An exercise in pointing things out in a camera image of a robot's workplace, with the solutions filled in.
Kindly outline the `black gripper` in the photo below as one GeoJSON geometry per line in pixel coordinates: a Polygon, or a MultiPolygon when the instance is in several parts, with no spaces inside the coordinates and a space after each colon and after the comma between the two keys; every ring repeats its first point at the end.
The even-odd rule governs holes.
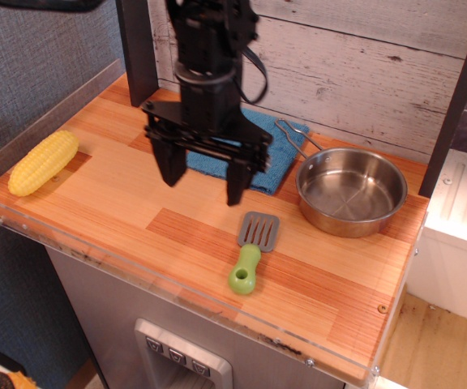
{"type": "Polygon", "coordinates": [[[186,173],[188,150],[229,162],[227,204],[238,205],[253,176],[268,168],[272,136],[241,112],[236,76],[179,75],[181,100],[146,100],[146,131],[163,181],[175,186],[186,173]]]}

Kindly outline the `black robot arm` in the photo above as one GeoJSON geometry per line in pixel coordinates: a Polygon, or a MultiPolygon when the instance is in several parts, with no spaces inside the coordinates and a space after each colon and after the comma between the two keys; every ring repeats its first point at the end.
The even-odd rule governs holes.
{"type": "Polygon", "coordinates": [[[266,170],[272,136],[241,110],[242,60],[265,67],[250,50],[258,15],[248,1],[168,1],[178,58],[179,102],[145,101],[147,137],[163,181],[174,186],[196,152],[227,163],[227,203],[240,203],[252,178],[266,170]]]}

